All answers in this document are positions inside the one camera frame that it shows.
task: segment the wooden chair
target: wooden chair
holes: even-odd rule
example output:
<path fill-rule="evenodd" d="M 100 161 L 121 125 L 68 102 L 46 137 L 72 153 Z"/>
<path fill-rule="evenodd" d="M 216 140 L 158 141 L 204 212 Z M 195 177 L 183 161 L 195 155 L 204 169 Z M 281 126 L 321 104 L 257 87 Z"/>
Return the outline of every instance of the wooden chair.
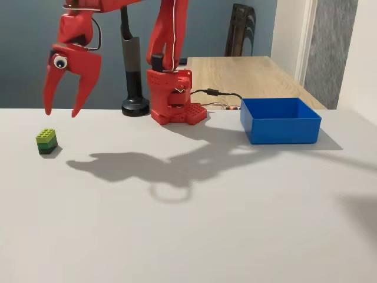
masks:
<path fill-rule="evenodd" d="M 250 56 L 253 55 L 255 25 L 256 15 L 254 8 L 241 4 L 233 5 L 225 49 L 226 57 L 242 56 L 245 38 L 248 38 L 251 42 L 252 52 Z"/>

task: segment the red robot base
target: red robot base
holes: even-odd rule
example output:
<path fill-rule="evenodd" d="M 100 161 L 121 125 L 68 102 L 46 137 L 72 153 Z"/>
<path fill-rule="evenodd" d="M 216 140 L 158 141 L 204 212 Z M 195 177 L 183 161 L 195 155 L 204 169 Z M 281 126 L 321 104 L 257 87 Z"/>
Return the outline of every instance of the red robot base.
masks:
<path fill-rule="evenodd" d="M 199 103 L 191 103 L 190 70 L 174 73 L 148 70 L 147 80 L 151 91 L 151 115 L 159 124 L 195 125 L 207 118 L 207 109 Z"/>

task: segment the googly eye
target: googly eye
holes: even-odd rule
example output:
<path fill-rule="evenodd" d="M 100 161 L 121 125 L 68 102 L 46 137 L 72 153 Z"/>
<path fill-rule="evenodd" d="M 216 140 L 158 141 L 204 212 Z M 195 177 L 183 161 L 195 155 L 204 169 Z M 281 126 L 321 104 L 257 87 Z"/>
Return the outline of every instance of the googly eye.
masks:
<path fill-rule="evenodd" d="M 68 65 L 67 58 L 59 56 L 59 55 L 56 56 L 55 59 L 54 59 L 54 65 L 58 69 L 64 69 L 64 68 L 66 68 L 67 65 Z"/>

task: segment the door frame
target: door frame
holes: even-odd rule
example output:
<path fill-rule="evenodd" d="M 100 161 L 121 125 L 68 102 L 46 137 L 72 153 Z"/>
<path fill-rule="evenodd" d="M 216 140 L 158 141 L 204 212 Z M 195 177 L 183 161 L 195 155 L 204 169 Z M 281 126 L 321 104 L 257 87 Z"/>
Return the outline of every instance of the door frame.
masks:
<path fill-rule="evenodd" d="M 304 20 L 302 25 L 301 40 L 297 58 L 295 79 L 304 86 L 307 63 L 309 61 L 310 46 L 312 45 L 313 29 L 316 19 L 318 0 L 306 1 Z"/>

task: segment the lego brick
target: lego brick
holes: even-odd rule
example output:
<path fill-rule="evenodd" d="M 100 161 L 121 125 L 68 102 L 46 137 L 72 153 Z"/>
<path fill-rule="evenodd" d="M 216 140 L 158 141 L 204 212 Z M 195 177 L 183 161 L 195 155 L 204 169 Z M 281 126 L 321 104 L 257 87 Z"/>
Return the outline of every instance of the lego brick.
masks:
<path fill-rule="evenodd" d="M 51 154 L 56 148 L 57 146 L 54 146 L 54 147 L 50 147 L 49 149 L 38 149 L 38 151 L 39 151 L 39 154 Z"/>
<path fill-rule="evenodd" d="M 37 143 L 39 149 L 49 149 L 58 144 L 57 137 L 53 137 L 48 143 Z"/>
<path fill-rule="evenodd" d="M 37 140 L 37 143 L 48 143 L 55 136 L 56 134 L 54 129 L 44 129 L 36 136 L 35 139 Z"/>

